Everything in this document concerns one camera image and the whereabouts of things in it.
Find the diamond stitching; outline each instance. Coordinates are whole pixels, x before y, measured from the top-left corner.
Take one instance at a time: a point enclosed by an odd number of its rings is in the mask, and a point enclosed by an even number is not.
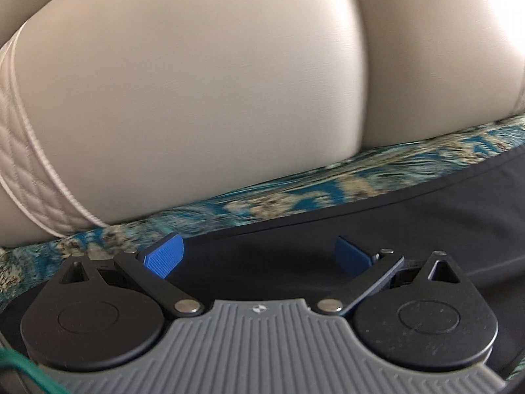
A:
[[[45,179],[35,176],[35,164],[39,169],[41,164],[35,158],[12,89],[14,52],[11,46],[16,37],[17,34],[0,49],[0,177],[16,199],[40,223],[60,234],[72,234],[78,228],[88,228],[91,224],[76,209],[73,213],[67,211],[69,203],[48,176]]]

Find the white piping trim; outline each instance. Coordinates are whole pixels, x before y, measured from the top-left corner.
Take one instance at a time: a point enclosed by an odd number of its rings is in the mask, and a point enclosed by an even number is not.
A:
[[[22,28],[24,27],[25,23],[20,27],[20,29],[17,31],[13,39],[10,41],[10,44],[8,45],[8,48],[6,49],[5,54],[2,57],[2,60],[0,61],[0,64],[4,61],[5,56],[10,50],[10,47],[12,45],[12,54],[11,54],[11,63],[10,63],[10,77],[11,77],[11,89],[13,91],[13,98],[15,103],[15,110],[18,110],[19,115],[22,118],[24,128],[26,130],[26,133],[28,135],[28,138],[30,140],[31,146],[33,150],[35,151],[35,154],[40,161],[40,164],[45,169],[46,173],[48,174],[49,178],[52,180],[54,186],[59,190],[60,193],[62,193],[63,197],[69,201],[69,203],[80,213],[86,220],[91,222],[94,225],[100,226],[100,227],[107,227],[108,225],[101,221],[99,218],[94,216],[90,213],[84,206],[82,206],[73,196],[73,194],[70,192],[70,190],[66,187],[64,182],[60,179],[58,173],[54,170],[53,166],[51,165],[50,161],[47,159],[44,150],[42,146],[40,145],[39,140],[36,138],[35,131],[32,128],[32,125],[29,121],[29,117],[27,116],[27,112],[25,111],[24,104],[22,101],[22,97],[19,93],[19,86],[16,79],[16,73],[15,73],[15,50],[16,50],[16,44],[18,42],[18,38],[20,36],[20,33],[22,32]],[[2,184],[2,187],[6,190],[6,192],[9,194],[11,199],[15,202],[15,204],[24,212],[24,214],[31,219],[35,224],[37,224],[40,228],[43,230],[49,232],[50,234],[53,234],[57,237],[65,237],[63,234],[59,234],[58,232],[52,230],[49,227],[46,227],[44,224],[39,222],[31,213],[29,210],[25,208],[25,206],[14,196],[12,191],[10,190],[9,186],[6,184],[5,180],[0,175],[0,184]]]
[[[0,66],[2,66],[2,63],[4,62],[6,55],[9,53],[9,49],[11,47],[11,44],[12,44],[12,41],[10,41],[10,43],[7,46],[7,49],[6,49],[5,53],[2,55],[2,58],[0,59]],[[16,206],[22,211],[22,213],[24,213],[24,215],[26,215],[30,219],[30,221],[32,221],[34,224],[36,224],[38,227],[40,227],[44,231],[48,232],[49,234],[54,235],[55,237],[58,237],[58,238],[64,238],[65,237],[65,235],[60,234],[59,232],[56,232],[55,230],[52,230],[51,228],[49,228],[48,226],[46,226],[42,222],[40,222],[38,219],[36,219],[27,210],[26,206],[24,206],[18,200],[18,198],[16,198],[16,196],[11,191],[11,188],[9,188],[9,185],[7,185],[7,183],[6,183],[4,177],[2,176],[1,173],[0,173],[0,185],[2,185],[2,187],[5,190],[5,192],[7,193],[7,195],[9,197],[11,197],[11,200],[13,200],[13,202],[16,204]]]
[[[108,227],[109,225],[105,222],[101,221],[98,217],[94,216],[90,213],[84,206],[82,206],[76,198],[74,198],[73,194],[70,192],[70,190],[66,187],[64,182],[62,182],[62,179],[58,176],[58,173],[54,170],[53,166],[51,165],[50,161],[47,159],[46,154],[44,154],[44,150],[42,149],[42,146],[40,145],[39,140],[36,138],[35,131],[33,130],[31,123],[29,121],[29,117],[27,116],[24,104],[22,102],[22,97],[19,93],[19,87],[18,87],[18,81],[16,80],[16,73],[15,73],[15,52],[16,52],[16,44],[18,43],[18,37],[20,36],[20,33],[22,32],[22,29],[24,28],[26,23],[24,23],[18,32],[16,33],[15,39],[13,40],[12,44],[12,58],[11,58],[11,80],[12,80],[12,89],[15,93],[15,106],[19,110],[20,115],[22,116],[22,120],[24,122],[24,127],[26,128],[26,132],[28,137],[30,138],[31,145],[33,146],[33,149],[35,150],[35,153],[40,161],[40,164],[44,167],[47,174],[53,181],[53,184],[56,188],[62,193],[62,195],[71,203],[71,205],[80,213],[84,218],[86,218],[88,221],[90,221],[92,224],[100,226],[100,227]]]

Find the blue textured tab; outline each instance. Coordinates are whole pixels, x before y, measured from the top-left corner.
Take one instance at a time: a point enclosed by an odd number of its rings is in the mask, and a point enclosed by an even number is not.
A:
[[[335,261],[352,277],[362,274],[374,263],[365,252],[342,237],[335,242]]]
[[[159,277],[166,278],[179,264],[183,256],[184,242],[180,235],[175,235],[149,252],[144,258],[144,266]]]

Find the small logo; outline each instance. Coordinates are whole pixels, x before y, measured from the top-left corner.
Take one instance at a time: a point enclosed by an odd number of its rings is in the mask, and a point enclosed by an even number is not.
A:
[[[251,308],[251,310],[254,313],[258,313],[258,314],[264,313],[264,311],[266,311],[267,309],[268,308],[266,308],[263,304],[259,304],[259,305],[256,305],[255,307]]]

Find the black round disc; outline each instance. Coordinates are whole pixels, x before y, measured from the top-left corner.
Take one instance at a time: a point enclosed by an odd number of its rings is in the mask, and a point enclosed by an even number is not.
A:
[[[148,296],[119,287],[87,296],[28,309],[20,327],[34,361],[70,371],[108,369],[144,353],[161,334],[162,310]]]
[[[488,306],[452,283],[420,283],[379,292],[353,316],[363,343],[399,366],[431,372],[484,361],[498,330]]]

